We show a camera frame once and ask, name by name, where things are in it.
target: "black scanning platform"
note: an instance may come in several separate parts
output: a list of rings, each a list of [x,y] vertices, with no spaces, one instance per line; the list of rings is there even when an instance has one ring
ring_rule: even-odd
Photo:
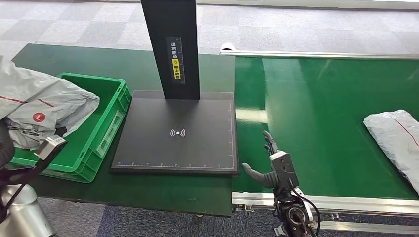
[[[233,93],[135,91],[111,172],[238,174]]]

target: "gray carpet floor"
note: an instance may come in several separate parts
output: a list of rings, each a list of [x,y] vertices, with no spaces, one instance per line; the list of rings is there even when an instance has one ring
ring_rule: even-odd
[[[199,5],[197,21],[200,53],[217,54],[231,42],[245,50],[419,54],[419,12]],[[138,3],[0,0],[0,55],[12,59],[27,43],[151,50]],[[45,198],[40,203],[61,237],[268,237],[278,225],[263,210],[198,218]],[[351,218],[419,225],[417,219]]]

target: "green table surface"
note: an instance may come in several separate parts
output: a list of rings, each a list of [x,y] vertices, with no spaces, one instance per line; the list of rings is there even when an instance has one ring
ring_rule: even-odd
[[[418,199],[362,124],[398,109],[419,120],[418,60],[237,57],[235,66],[236,112],[248,113],[237,118],[240,162],[270,169],[256,137],[268,128],[307,195]],[[268,192],[246,176],[233,190]]]
[[[62,72],[124,79],[134,90],[162,90],[153,52],[28,44],[13,59],[19,67],[54,76]],[[200,55],[201,91],[233,91],[234,57]],[[114,141],[119,140],[119,130]],[[43,197],[176,212],[231,215],[231,177],[110,174],[112,143],[90,184],[38,176]]]
[[[150,51],[29,44],[13,61],[51,75],[124,79],[131,92],[161,90]],[[419,61],[200,55],[199,62],[202,91],[235,91],[240,162],[269,171],[262,135],[269,130],[307,195],[418,199],[362,120],[397,109],[419,119]],[[242,171],[233,178],[109,174],[115,149],[90,184],[39,176],[32,185],[51,198],[220,216],[231,215],[232,191],[270,192]]]

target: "black vertical stand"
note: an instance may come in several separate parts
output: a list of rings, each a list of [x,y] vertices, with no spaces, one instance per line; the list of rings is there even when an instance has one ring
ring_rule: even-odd
[[[142,0],[166,99],[199,100],[195,0]]]

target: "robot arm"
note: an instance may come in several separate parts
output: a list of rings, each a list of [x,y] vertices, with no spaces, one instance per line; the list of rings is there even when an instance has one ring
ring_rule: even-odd
[[[282,237],[316,237],[320,229],[320,213],[317,207],[304,197],[299,188],[299,181],[291,162],[290,155],[280,151],[269,132],[264,131],[265,149],[269,152],[271,171],[261,174],[253,170],[248,164],[242,163],[247,175],[261,185],[272,188],[275,201],[275,217],[282,221],[282,225],[275,229],[277,236]],[[317,213],[317,230],[313,231],[314,219],[310,205]]]
[[[12,160],[15,148],[4,121],[0,120],[0,236],[56,236],[39,207],[34,189],[27,183],[44,171],[66,144],[59,135],[48,137],[34,153],[39,158],[35,166],[6,169],[4,166]]]

